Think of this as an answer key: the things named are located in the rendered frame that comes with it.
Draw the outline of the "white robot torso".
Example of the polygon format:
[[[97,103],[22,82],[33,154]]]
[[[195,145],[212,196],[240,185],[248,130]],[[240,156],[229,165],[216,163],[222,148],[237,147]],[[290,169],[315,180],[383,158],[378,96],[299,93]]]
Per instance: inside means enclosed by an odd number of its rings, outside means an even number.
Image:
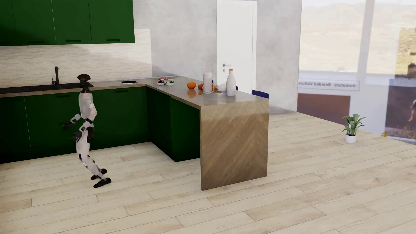
[[[82,119],[89,118],[92,121],[97,116],[97,110],[93,103],[93,96],[88,87],[83,87],[79,94],[79,107]]]

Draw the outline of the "right robot leg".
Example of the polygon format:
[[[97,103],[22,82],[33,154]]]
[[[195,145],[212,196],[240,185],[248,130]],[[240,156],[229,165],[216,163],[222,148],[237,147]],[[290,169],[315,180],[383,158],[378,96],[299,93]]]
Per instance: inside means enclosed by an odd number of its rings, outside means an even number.
[[[107,173],[107,171],[105,169],[99,168],[95,161],[87,153],[79,153],[78,159],[93,174],[91,177],[92,180],[97,178],[106,179],[104,174]]]

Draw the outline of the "black sink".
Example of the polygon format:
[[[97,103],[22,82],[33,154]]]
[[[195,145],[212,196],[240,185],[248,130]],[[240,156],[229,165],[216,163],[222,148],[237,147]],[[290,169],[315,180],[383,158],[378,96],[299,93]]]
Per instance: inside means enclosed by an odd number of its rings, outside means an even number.
[[[38,86],[0,88],[0,94],[27,93],[27,92],[61,90],[61,89],[78,89],[78,88],[82,88],[80,83],[46,84],[46,85],[38,85]]]

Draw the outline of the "green base cabinets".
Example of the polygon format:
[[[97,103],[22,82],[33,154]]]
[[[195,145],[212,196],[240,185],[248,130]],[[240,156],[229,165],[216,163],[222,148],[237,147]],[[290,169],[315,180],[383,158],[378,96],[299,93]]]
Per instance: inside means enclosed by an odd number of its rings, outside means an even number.
[[[0,98],[0,164],[75,154],[62,123],[79,111],[79,92]],[[92,91],[97,109],[90,150],[152,142],[175,162],[200,158],[200,111],[148,87]]]

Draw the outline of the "glass milk jug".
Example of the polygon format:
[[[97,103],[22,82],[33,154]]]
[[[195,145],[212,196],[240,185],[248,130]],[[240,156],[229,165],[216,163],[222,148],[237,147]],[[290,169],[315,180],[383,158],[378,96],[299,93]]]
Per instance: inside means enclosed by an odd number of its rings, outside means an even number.
[[[212,72],[206,70],[203,74],[203,93],[212,93],[213,92],[213,77]]]

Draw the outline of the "wooden kitchen counter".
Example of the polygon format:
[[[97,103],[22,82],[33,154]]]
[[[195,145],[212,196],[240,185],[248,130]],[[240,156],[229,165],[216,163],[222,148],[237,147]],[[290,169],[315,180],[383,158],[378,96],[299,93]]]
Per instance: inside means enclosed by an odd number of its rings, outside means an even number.
[[[169,77],[173,86],[158,86],[158,78],[138,79],[135,84],[87,82],[89,90],[148,87],[200,111],[200,183],[201,190],[245,182],[267,176],[269,100],[237,91],[233,97],[197,93],[187,89],[192,79]],[[75,93],[61,89],[27,93],[0,94],[0,98]]]

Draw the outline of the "white milk bottle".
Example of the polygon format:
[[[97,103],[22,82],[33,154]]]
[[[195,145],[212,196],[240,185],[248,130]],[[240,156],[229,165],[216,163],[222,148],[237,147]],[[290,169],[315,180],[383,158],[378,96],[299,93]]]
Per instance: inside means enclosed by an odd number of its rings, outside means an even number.
[[[236,95],[236,79],[233,74],[233,69],[229,70],[229,75],[226,80],[226,95],[230,97]]]

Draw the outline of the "white door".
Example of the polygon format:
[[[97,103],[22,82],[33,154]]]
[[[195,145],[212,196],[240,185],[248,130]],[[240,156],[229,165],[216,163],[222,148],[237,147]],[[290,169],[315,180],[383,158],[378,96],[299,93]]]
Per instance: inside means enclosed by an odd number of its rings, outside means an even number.
[[[256,89],[257,1],[217,0],[217,81],[233,69],[239,92]],[[223,63],[231,65],[223,72]]]

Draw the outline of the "green potted plant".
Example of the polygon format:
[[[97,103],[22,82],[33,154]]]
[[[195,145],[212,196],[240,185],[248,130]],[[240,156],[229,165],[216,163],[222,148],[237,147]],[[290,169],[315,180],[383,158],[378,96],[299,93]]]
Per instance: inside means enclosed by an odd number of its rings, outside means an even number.
[[[353,114],[352,116],[343,116],[342,119],[347,121],[347,124],[344,126],[343,131],[346,131],[346,135],[355,136],[357,130],[364,126],[361,121],[367,119],[366,117],[360,117],[359,114]]]

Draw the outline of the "green wall cabinets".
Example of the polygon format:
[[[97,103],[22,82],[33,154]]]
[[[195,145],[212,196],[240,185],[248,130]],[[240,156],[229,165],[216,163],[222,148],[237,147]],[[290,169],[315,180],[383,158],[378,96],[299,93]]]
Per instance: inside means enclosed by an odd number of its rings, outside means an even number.
[[[134,42],[132,0],[0,0],[0,46]]]

